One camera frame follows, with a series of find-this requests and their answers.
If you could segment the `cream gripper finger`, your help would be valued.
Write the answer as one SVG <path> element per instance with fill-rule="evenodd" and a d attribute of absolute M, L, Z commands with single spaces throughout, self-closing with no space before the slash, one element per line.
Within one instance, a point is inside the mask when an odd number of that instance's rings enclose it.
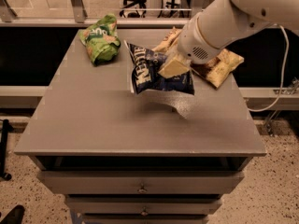
<path fill-rule="evenodd" d="M 169 56 L 161 66 L 158 74 L 164 78 L 180 76 L 190 70 L 191 60 L 181 54 Z"/>

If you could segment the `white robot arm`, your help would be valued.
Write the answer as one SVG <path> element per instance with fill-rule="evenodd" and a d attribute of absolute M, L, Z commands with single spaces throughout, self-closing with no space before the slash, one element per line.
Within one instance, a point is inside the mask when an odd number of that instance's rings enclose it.
<path fill-rule="evenodd" d="M 298 29 L 299 0 L 214 0 L 184 25 L 159 74 L 182 75 L 191 63 L 208 63 L 231 43 L 273 24 Z"/>

